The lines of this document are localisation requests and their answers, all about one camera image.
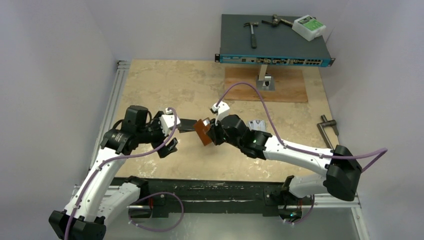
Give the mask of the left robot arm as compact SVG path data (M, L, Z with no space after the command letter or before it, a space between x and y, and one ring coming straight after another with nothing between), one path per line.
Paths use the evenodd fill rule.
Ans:
M141 144L152 146L151 154L164 158L177 150L175 131L181 126L177 111L169 107L156 115L143 106L131 105L123 119L107 131L100 150L80 188L63 210L51 213L48 222L61 240L102 240L108 225L130 204L151 205L154 197L169 195L166 190L152 192L149 183L128 177L118 191L105 198L118 170L135 157Z

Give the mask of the brown leather card holder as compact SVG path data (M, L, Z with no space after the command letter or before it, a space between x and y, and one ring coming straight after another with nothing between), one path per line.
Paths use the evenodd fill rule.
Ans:
M193 125L194 131L198 135L200 141L204 146L209 145L212 143L212 139L208 136L208 132L211 128L210 119L199 119L194 125Z

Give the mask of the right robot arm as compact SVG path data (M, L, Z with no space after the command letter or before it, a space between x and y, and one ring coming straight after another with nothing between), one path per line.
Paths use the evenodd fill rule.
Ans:
M316 194L330 194L347 202L355 199L362 167L344 146L332 150L283 142L269 132L250 129L235 114L221 121L212 119L206 135L214 145L232 145L249 158L280 161L312 171L311 175L286 178L280 196L288 204Z

